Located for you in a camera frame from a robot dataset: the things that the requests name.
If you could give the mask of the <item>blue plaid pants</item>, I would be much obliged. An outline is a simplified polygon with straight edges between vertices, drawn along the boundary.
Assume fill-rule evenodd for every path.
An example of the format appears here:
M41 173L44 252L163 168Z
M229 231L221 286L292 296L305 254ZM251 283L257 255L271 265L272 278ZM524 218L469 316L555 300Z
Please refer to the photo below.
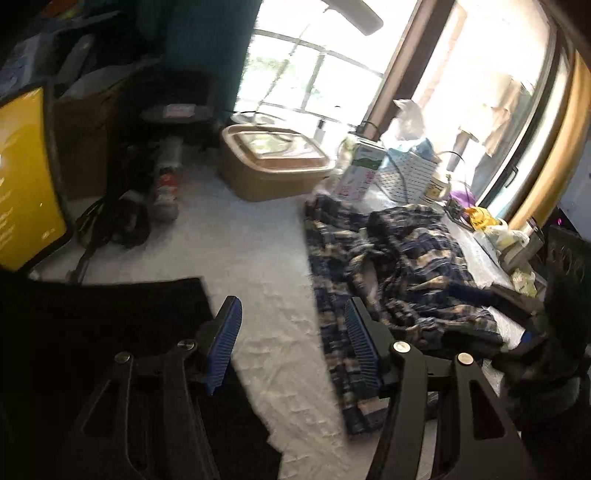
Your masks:
M436 357L502 345L478 300L460 244L442 216L419 204L363 213L328 194L304 203L304 233L325 363L351 436L380 430L387 406L361 374L345 325L349 299L393 336Z

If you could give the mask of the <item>yellow plastic bag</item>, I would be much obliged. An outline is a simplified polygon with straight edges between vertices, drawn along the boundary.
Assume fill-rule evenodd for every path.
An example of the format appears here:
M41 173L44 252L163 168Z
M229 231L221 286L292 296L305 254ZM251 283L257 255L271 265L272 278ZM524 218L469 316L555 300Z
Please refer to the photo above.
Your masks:
M464 213L475 230L485 230L488 227L501 224L501 221L495 218L486 208L469 207L465 209Z

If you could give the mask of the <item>black cloth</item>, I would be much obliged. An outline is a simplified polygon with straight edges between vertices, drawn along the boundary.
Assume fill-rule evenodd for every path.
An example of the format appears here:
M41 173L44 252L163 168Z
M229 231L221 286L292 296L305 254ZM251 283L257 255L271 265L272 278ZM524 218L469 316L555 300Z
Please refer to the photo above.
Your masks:
M114 357L152 357L216 316L196 278L73 285L1 275L1 475L71 479L68 439ZM281 455L229 361L196 395L219 476L274 479Z

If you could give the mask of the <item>purple cloth item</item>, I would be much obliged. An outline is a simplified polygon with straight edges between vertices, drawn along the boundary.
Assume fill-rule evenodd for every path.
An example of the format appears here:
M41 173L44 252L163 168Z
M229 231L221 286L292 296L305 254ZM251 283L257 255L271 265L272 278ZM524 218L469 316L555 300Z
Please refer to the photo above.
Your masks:
M472 208L475 206L475 197L470 190L457 190L450 193L450 199L455 200L462 208Z

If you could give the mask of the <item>white yellow mug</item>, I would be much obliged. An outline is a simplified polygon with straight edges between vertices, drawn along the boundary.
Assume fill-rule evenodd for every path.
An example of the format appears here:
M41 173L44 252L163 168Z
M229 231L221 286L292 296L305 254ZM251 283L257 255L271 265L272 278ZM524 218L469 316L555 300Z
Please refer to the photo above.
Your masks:
M451 193L452 175L450 172L436 171L431 177L422 198L427 203L447 202Z

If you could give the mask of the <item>white perforated basket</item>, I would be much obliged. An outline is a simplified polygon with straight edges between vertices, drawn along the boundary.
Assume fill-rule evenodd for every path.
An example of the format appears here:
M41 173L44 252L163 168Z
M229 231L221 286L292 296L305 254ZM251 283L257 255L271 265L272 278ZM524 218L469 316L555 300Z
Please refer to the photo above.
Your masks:
M393 202L417 203L439 163L438 158L426 159L414 151L389 149L375 183Z

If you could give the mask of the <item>green white carton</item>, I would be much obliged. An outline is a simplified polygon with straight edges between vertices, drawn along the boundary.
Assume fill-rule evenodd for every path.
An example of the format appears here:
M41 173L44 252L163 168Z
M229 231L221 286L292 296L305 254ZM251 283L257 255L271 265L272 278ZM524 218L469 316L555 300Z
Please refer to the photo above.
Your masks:
M332 193L339 198L358 202L366 196L379 172L386 150L375 142L348 137L338 151L338 179Z

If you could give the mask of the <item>white plastic bag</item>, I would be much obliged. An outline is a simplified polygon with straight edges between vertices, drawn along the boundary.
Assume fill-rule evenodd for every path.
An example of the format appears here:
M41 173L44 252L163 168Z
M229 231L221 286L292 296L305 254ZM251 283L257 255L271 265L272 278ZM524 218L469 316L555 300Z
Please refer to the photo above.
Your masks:
M425 125L420 106L410 99L395 100L394 105L398 108L398 113L394 116L397 138L405 141L421 138Z

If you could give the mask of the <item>yellow screen monitor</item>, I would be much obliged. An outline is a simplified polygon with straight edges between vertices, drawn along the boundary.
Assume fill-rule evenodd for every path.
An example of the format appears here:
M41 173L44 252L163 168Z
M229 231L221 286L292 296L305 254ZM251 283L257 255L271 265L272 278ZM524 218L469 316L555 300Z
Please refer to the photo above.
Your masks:
M1 267L27 275L73 233L52 95L47 83L36 82L1 100Z

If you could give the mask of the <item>spray can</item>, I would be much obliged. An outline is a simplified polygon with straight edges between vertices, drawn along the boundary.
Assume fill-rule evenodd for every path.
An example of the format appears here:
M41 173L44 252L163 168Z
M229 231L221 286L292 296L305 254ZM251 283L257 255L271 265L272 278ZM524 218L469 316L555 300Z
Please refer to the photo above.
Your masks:
M153 216L160 222L174 222L179 214L178 177L182 150L183 141L180 137L167 137L160 145L152 193Z

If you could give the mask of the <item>brown food container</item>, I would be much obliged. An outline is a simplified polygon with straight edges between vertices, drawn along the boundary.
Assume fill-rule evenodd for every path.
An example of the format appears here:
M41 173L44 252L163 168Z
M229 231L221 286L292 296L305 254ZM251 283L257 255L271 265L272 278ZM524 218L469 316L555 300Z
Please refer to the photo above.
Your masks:
M235 124L221 131L218 173L235 195L260 202L310 193L332 174L332 159L294 130Z

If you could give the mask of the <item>teal curtain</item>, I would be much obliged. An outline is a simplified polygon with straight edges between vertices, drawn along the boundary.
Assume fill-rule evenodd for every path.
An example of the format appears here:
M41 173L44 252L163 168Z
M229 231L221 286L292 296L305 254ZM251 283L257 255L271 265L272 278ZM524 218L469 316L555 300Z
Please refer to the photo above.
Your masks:
M163 63L214 80L214 117L228 121L235 107L259 1L177 1L166 27Z

